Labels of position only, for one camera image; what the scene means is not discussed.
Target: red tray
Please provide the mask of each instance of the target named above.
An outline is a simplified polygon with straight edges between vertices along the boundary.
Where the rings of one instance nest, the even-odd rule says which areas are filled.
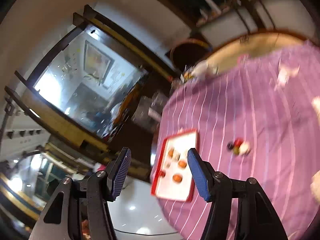
[[[196,129],[187,130],[164,139],[151,187],[152,195],[158,198],[191,202],[195,184],[187,161],[187,153],[190,148],[198,150]],[[172,149],[174,149],[173,157],[170,157],[168,153]],[[184,161],[187,166],[180,167],[179,161]],[[174,175],[181,176],[182,181],[174,181]]]

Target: small orange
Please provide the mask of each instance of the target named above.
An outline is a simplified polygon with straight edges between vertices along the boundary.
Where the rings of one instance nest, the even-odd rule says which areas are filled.
[[[172,176],[172,179],[175,181],[175,182],[178,182],[180,183],[182,181],[182,176],[179,175],[179,174],[175,174]]]
[[[178,166],[184,169],[187,166],[187,162],[184,160],[178,161]]]
[[[168,152],[168,156],[172,158],[174,152],[174,148],[171,148]]]

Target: blue gripper pad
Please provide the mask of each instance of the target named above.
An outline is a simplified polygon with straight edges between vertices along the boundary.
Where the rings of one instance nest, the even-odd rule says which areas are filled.
[[[125,177],[127,176],[128,169],[131,163],[131,151],[129,148],[123,148],[118,158],[121,157],[121,154],[123,154],[124,156],[122,156],[121,164],[118,171],[116,172],[116,176],[112,185],[112,197],[114,199],[120,195]]]
[[[188,165],[199,195],[203,197],[205,201],[210,201],[210,185],[213,185],[213,179],[197,150],[194,148],[188,151]]]

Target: pink tablecloth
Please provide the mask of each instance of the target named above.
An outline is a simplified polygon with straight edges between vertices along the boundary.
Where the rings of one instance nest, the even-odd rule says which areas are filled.
[[[277,82],[280,60],[287,67],[300,66],[284,87]],[[216,78],[189,82],[164,108],[157,155],[167,136],[197,128],[202,159],[230,178],[255,177],[287,235],[299,239],[319,207],[310,191],[311,178],[320,170],[320,129],[311,105],[320,96],[319,86],[320,51],[308,44],[247,60]],[[250,142],[248,156],[227,151],[227,143],[237,137]],[[210,204],[196,189],[191,203],[159,203],[185,239],[200,239]],[[227,239],[234,237],[236,213],[233,201]]]

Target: metal screw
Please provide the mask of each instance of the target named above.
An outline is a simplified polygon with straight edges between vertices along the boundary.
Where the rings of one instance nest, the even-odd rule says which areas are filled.
[[[71,178],[69,178],[69,177],[66,177],[66,178],[64,178],[63,180],[62,180],[62,183],[63,184],[69,184],[71,182]]]
[[[104,177],[106,172],[105,171],[98,171],[96,174],[97,174],[97,177]]]
[[[249,181],[250,184],[256,184],[257,183],[257,180],[255,178],[249,178],[248,181]]]
[[[223,174],[222,174],[221,171],[216,171],[216,172],[214,173],[214,176],[215,176],[216,178],[222,178],[222,177],[223,177]]]

